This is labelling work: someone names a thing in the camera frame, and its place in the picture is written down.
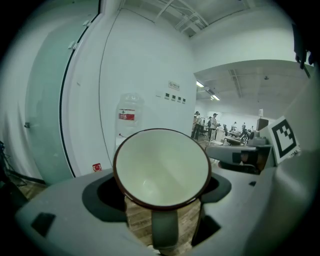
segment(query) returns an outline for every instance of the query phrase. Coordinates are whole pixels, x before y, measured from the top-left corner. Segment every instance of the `small black square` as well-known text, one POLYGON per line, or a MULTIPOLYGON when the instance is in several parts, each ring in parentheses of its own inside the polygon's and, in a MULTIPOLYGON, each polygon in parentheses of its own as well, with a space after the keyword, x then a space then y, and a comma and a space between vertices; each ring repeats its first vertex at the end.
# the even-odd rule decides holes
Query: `small black square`
POLYGON ((271 129, 272 129, 272 132, 273 132, 273 135, 275 138, 275 142, 276 142, 276 146, 277 146, 277 150, 279 152, 280 158, 285 156, 288 152, 290 152, 292 149, 294 149, 297 146, 294 132, 292 131, 292 129, 286 119, 284 119, 283 121, 281 121, 280 123, 278 123, 277 125, 272 127, 271 129), (288 145, 286 148, 282 148, 282 144, 280 142, 279 135, 278 135, 277 131, 280 131, 280 134, 284 133, 284 136, 288 140, 292 140, 292 144, 288 145))

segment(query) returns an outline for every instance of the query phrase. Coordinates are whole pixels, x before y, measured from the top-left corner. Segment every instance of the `ceiling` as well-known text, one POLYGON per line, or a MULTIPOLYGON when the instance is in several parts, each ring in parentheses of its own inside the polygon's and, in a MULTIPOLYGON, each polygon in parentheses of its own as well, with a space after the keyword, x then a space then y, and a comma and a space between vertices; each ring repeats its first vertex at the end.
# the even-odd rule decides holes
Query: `ceiling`
POLYGON ((154 14, 156 23, 161 16, 174 28, 194 36, 210 24, 234 13, 273 5, 272 0, 122 0, 122 6, 154 14))
MULTIPOLYGON (((283 67, 244 67, 214 72, 202 70, 196 79, 211 89, 221 101, 245 99, 290 104, 307 83, 304 70, 283 67)), ((197 86, 197 100, 211 95, 197 86)))

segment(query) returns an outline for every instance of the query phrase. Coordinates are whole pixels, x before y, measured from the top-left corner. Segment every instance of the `plastic water bottle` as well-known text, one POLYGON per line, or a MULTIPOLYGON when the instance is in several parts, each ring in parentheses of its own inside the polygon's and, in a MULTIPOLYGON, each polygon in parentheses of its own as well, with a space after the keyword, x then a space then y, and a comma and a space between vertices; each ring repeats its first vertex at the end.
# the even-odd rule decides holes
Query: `plastic water bottle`
POLYGON ((129 137, 142 130, 142 112, 145 101, 137 93, 125 93, 117 107, 116 136, 129 137))

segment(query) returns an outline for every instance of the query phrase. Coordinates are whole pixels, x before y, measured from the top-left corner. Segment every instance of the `white ceramic mug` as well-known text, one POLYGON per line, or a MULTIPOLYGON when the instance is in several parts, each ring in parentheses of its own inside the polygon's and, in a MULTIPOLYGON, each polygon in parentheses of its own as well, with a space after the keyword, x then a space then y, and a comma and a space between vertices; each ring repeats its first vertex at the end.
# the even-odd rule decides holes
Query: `white ceramic mug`
POLYGON ((205 190, 211 164, 203 148, 190 137, 157 128, 137 132, 119 146, 113 173, 124 195, 152 210, 153 247, 167 249, 178 241, 176 210, 205 190))

